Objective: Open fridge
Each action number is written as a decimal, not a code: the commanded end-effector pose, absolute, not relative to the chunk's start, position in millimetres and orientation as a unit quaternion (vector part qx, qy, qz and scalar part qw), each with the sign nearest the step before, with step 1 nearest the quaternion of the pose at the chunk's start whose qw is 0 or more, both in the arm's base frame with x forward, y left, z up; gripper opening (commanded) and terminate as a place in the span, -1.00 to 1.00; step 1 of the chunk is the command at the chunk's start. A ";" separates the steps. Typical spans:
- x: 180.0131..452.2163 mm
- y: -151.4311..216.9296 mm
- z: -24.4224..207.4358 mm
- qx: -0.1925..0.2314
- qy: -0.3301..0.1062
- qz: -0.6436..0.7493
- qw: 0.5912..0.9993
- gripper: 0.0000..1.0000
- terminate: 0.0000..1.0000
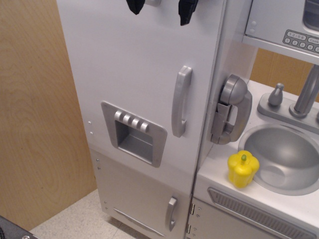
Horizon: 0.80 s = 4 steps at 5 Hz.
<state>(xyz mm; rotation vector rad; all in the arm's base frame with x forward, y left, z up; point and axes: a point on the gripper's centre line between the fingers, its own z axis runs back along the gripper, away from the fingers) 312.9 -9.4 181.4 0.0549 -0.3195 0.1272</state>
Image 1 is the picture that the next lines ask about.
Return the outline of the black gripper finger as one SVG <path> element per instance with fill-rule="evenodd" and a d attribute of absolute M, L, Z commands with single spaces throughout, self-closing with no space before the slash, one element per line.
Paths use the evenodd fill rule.
<path fill-rule="evenodd" d="M 179 0 L 178 14 L 180 17 L 180 25 L 184 26 L 190 23 L 192 14 L 197 7 L 197 0 Z"/>
<path fill-rule="evenodd" d="M 145 0 L 126 0 L 128 7 L 132 13 L 138 15 L 144 7 Z"/>

